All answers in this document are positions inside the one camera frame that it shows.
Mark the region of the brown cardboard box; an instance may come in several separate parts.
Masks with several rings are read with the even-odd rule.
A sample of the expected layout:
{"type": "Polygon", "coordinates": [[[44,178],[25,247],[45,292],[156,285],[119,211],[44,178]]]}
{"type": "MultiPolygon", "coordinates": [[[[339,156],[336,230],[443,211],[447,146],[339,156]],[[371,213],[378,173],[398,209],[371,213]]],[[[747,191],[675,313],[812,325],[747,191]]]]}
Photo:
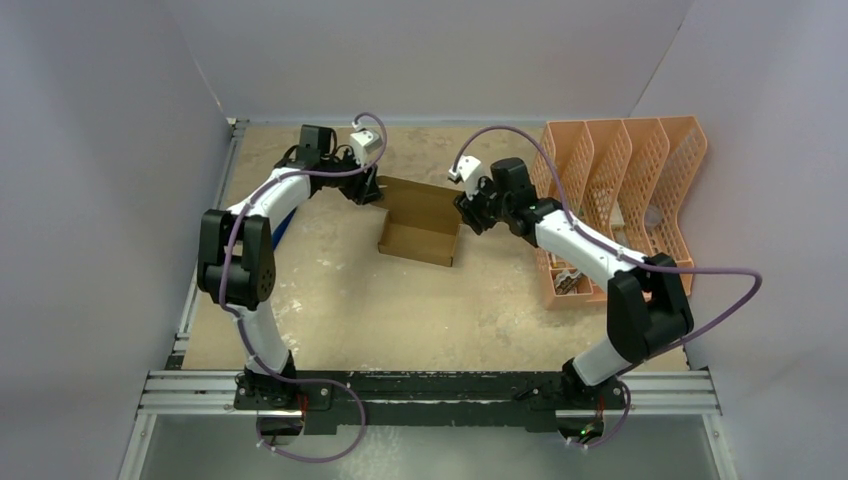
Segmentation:
{"type": "Polygon", "coordinates": [[[460,192],[426,183],[380,176],[385,210],[378,252],[407,260],[452,267],[461,227],[454,200],[460,192]]]}

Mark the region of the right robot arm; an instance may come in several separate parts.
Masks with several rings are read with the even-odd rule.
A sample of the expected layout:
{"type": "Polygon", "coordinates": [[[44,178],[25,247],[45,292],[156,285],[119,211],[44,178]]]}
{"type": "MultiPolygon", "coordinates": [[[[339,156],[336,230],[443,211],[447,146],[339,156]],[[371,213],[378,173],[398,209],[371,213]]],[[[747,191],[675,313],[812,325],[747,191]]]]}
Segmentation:
{"type": "Polygon", "coordinates": [[[538,196],[523,160],[499,160],[486,174],[477,158],[463,156],[448,176],[463,186],[454,205],[476,234],[503,222],[515,236],[565,260],[605,292],[605,336],[563,366],[561,392],[569,404],[588,405],[602,384],[692,331],[694,320],[674,260],[616,244],[560,201],[538,196]]]}

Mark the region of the orange plastic file organizer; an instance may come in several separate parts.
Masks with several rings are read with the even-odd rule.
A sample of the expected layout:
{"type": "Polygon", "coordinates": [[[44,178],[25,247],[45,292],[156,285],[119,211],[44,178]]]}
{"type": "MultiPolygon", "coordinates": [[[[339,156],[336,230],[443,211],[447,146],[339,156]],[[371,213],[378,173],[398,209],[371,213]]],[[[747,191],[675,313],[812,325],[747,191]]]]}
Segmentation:
{"type": "Polygon", "coordinates": [[[679,213],[707,152],[694,116],[550,121],[541,137],[549,170],[537,155],[530,178],[541,197],[562,185],[579,220],[615,242],[646,254],[665,253],[680,267],[695,262],[679,213]],[[647,230],[655,205],[663,221],[647,230]]]}

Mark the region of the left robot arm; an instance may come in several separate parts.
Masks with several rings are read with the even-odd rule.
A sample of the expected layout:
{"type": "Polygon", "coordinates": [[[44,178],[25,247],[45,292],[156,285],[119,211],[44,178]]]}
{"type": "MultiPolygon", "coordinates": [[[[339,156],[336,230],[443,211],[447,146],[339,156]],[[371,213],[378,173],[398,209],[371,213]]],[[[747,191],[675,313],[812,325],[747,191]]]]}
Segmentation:
{"type": "Polygon", "coordinates": [[[323,188],[337,189],[357,205],[381,199],[376,163],[384,151],[383,129],[355,123],[341,144],[334,129],[304,125],[298,144],[251,194],[202,215],[197,285],[231,316],[242,342],[246,362],[237,377],[238,407],[284,409],[304,396],[270,306],[275,232],[323,188]]]}

